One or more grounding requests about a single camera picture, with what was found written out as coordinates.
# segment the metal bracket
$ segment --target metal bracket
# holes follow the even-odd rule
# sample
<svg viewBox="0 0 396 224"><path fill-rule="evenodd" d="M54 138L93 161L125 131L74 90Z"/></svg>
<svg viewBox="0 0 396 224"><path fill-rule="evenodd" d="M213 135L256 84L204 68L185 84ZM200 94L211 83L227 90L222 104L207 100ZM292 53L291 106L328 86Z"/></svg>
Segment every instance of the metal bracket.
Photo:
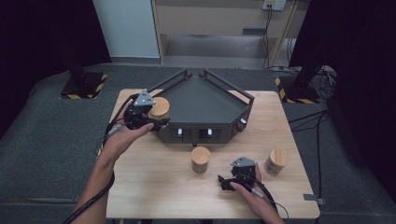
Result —
<svg viewBox="0 0 396 224"><path fill-rule="evenodd" d="M236 161L231 162L230 165L236 167L254 166L256 165L256 162L246 157L240 157Z"/></svg>
<svg viewBox="0 0 396 224"><path fill-rule="evenodd" d="M316 201L318 203L318 205L326 204L326 201L324 200L324 198L318 198L314 194L304 194L304 200L306 200L306 201Z"/></svg>
<svg viewBox="0 0 396 224"><path fill-rule="evenodd" d="M146 89L144 89L137 99L134 101L134 106L155 105L155 100L151 98Z"/></svg>

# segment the wooden table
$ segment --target wooden table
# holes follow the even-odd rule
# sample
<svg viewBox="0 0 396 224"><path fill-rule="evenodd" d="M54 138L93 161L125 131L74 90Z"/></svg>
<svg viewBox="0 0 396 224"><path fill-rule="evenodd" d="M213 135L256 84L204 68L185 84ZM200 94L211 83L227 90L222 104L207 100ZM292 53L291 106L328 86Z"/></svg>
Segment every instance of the wooden table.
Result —
<svg viewBox="0 0 396 224"><path fill-rule="evenodd" d="M140 90L123 90L113 111ZM228 144L200 145L211 152L204 174L191 169L192 144L164 144L154 133L137 139L120 157L116 181L109 192L108 218L257 218L235 191L223 191L218 175L231 178L231 161L245 156L257 161L262 180L290 218L316 218L318 205L305 201L313 194L279 97L273 91L248 91L255 97L246 129ZM270 151L287 150L290 163L277 177L265 173ZM286 217L278 207L279 214Z"/></svg>

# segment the gray carpet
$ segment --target gray carpet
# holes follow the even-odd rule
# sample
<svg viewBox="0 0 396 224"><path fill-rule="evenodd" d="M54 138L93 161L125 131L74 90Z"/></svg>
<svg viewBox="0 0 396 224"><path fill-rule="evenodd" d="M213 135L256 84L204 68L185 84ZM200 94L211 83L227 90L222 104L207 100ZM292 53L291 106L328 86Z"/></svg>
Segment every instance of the gray carpet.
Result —
<svg viewBox="0 0 396 224"><path fill-rule="evenodd" d="M104 64L86 70L108 75L96 99L59 99L69 78L67 73L48 77L35 85L33 95L0 141L1 199L69 200L78 196L90 174L95 159L93 151L104 133L119 92L150 88L181 69ZM193 74L203 70L188 69ZM277 91L275 78L291 76L262 70L211 70L241 89L251 91ZM318 86L318 78L313 84ZM325 100L316 105L283 106L288 120L327 108ZM307 120L293 122L290 127ZM315 119L300 128L316 124ZM318 194L316 131L309 129L293 134L312 188ZM370 170L356 168L349 160L330 118L320 123L319 133L322 196L327 202L320 207L319 223L396 223L395 203ZM1 203L0 223L60 223L72 208L72 204ZM315 220L292 219L289 223L315 223Z"/></svg>

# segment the forearm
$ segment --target forearm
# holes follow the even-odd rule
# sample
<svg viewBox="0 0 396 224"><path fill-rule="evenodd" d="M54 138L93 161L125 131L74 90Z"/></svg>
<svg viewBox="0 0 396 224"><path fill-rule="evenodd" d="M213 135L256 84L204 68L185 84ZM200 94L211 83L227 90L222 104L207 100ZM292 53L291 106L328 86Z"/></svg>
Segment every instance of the forearm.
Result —
<svg viewBox="0 0 396 224"><path fill-rule="evenodd" d="M116 159L111 158L104 151L101 153L93 166L92 173L78 200L75 211L107 186L113 175L115 161ZM108 192L73 223L106 223L107 197Z"/></svg>
<svg viewBox="0 0 396 224"><path fill-rule="evenodd" d="M285 223L282 218L280 218L277 211L269 204L262 203L260 211L257 214L264 220L266 224L283 224Z"/></svg>

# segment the yellow and black hazard tape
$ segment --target yellow and black hazard tape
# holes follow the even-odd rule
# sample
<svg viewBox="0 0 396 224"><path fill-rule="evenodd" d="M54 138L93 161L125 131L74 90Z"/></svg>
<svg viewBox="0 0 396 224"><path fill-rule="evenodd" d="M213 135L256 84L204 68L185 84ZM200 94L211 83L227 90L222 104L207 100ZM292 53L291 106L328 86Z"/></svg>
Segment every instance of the yellow and black hazard tape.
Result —
<svg viewBox="0 0 396 224"><path fill-rule="evenodd" d="M61 99L72 99L72 100L78 100L78 99L94 99L96 96L99 95L99 92L102 90L103 85L107 79L107 75L103 74L100 82L98 83L96 87L96 91L92 94L61 94Z"/></svg>
<svg viewBox="0 0 396 224"><path fill-rule="evenodd" d="M319 100L314 99L290 99L288 98L285 90L283 89L282 83L280 79L275 79L275 83L277 85L277 89L279 90L279 96L283 103L292 103L292 104L319 104Z"/></svg>

